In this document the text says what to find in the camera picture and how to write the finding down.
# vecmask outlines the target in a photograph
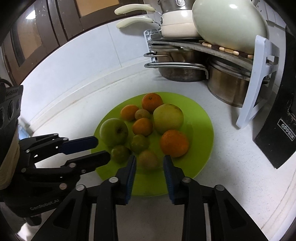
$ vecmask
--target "kitchen counter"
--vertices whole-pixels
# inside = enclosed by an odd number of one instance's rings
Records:
[[[208,113],[214,127],[214,147],[208,163],[195,179],[202,185],[225,186],[271,240],[296,200],[296,156],[276,170],[253,142],[269,107],[264,107],[244,129],[238,129],[235,122],[240,109],[215,98],[205,81],[168,81],[156,69],[149,69],[89,93],[80,91],[83,94],[78,100],[56,113],[34,135],[59,133],[69,139],[93,135],[101,119],[116,105],[133,96],[157,91],[187,96]],[[88,153],[59,154],[37,167],[59,167],[67,159]],[[83,175],[80,183],[94,186],[101,179],[93,172]],[[181,240],[183,206],[172,205],[167,195],[132,197],[129,205],[117,207],[117,219],[121,241]]]

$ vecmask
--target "white pot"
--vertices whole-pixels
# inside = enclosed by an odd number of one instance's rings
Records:
[[[200,37],[193,23],[192,10],[164,13],[161,34],[164,38]]]
[[[192,14],[211,44],[253,54],[256,36],[269,38],[267,23],[250,0],[196,0]]]
[[[152,12],[148,4],[130,4],[122,6],[115,10],[116,14],[127,13],[132,10],[146,10]],[[160,26],[161,34],[164,38],[187,38],[199,37],[192,18],[192,10],[176,10],[166,12],[162,15],[163,23]],[[117,23],[117,28],[124,28],[136,22],[154,23],[154,20],[147,16],[129,17]]]

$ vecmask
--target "wooden bead trivet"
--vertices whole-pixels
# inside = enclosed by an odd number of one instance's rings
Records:
[[[218,45],[207,43],[204,40],[200,40],[199,43],[201,43],[205,47],[209,47],[209,48],[215,49],[215,50],[224,51],[226,53],[231,53],[231,54],[234,54],[236,56],[241,56],[241,57],[249,58],[249,59],[253,59],[254,58],[254,55],[252,55],[252,54],[247,54],[247,53],[239,52],[239,51],[236,51],[236,50],[233,50],[233,49],[228,49],[228,48],[220,47]]]

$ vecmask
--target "wooden cabinet door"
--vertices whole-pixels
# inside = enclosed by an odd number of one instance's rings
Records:
[[[146,14],[145,11],[133,11],[121,15],[114,13],[116,8],[131,3],[144,2],[143,0],[57,0],[57,8],[69,40],[93,27],[121,18]]]
[[[46,0],[37,0],[13,25],[3,50],[9,72],[17,84],[59,47]]]

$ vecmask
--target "cabinet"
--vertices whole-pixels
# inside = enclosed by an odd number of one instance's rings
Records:
[[[93,27],[134,15],[146,14],[133,11],[116,15],[114,10],[131,3],[144,3],[142,0],[58,0],[57,8],[68,39]]]
[[[58,47],[46,0],[37,0],[14,23],[4,40],[3,57],[10,77],[20,84]]]
[[[79,34],[128,16],[114,10],[142,0],[36,0],[15,22],[2,45],[10,79],[21,84],[50,53]]]

